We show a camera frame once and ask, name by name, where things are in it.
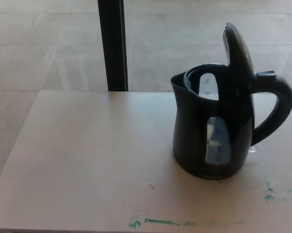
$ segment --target white tabletop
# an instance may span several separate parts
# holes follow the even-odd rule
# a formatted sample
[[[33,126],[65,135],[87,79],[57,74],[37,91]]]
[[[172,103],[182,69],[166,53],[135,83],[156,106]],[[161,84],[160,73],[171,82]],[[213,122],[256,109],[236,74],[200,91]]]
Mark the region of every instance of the white tabletop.
[[[275,102],[255,97],[261,122]],[[172,155],[173,93],[41,91],[0,177],[0,230],[292,233],[292,112],[233,177]]]

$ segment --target kettle handle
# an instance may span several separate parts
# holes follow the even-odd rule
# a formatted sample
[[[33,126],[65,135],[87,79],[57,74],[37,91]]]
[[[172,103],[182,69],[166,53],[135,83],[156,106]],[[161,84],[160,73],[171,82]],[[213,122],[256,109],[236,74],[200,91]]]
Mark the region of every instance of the kettle handle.
[[[292,88],[283,77],[273,71],[265,71],[255,74],[250,92],[270,92],[276,95],[276,103],[270,115],[254,129],[253,146],[272,134],[286,120],[292,110]]]

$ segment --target green paint mark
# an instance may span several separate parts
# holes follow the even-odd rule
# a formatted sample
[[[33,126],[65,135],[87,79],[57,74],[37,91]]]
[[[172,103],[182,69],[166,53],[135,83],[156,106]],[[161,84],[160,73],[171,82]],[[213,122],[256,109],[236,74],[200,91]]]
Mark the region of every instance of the green paint mark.
[[[210,226],[217,225],[217,222],[216,222],[216,221],[210,221],[210,222],[209,222],[209,225],[210,225]]]
[[[268,188],[268,190],[271,191],[271,192],[274,191],[272,188],[270,188],[270,183],[269,183],[269,182],[267,182],[267,188]]]
[[[133,217],[130,217],[130,221],[133,221],[136,218],[139,218],[140,215],[134,215]]]
[[[141,223],[139,221],[135,221],[134,223],[128,224],[129,227],[133,227],[134,229],[136,229],[137,225],[140,227]]]
[[[267,202],[272,202],[275,200],[272,195],[266,195],[264,198],[266,199]]]
[[[183,226],[187,226],[187,227],[194,227],[197,226],[198,224],[196,224],[195,222],[185,222],[183,223]]]
[[[152,223],[160,223],[160,224],[167,224],[167,225],[175,225],[175,226],[180,226],[180,223],[173,222],[173,221],[168,221],[168,220],[157,220],[157,219],[149,219],[145,218],[145,222],[152,222]]]
[[[241,220],[241,221],[237,221],[235,224],[244,224],[245,221],[244,220]]]

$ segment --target electric kettle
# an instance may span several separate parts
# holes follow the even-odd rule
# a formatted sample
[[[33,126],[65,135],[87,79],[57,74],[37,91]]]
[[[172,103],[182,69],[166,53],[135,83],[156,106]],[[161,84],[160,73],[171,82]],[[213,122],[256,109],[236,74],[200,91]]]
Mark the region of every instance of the electric kettle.
[[[249,148],[272,134],[292,109],[292,89],[273,71],[255,72],[237,28],[227,23],[223,42],[229,65],[203,64],[171,79],[177,114],[173,152],[179,165],[204,179],[223,179],[244,164]],[[252,94],[277,96],[255,128]]]

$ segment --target open lid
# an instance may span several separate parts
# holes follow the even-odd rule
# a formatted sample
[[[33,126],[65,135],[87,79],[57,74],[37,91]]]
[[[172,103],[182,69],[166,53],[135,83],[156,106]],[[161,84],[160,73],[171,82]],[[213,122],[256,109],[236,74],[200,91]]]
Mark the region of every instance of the open lid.
[[[226,24],[223,43],[231,78],[250,85],[254,77],[252,59],[243,37],[232,23]]]

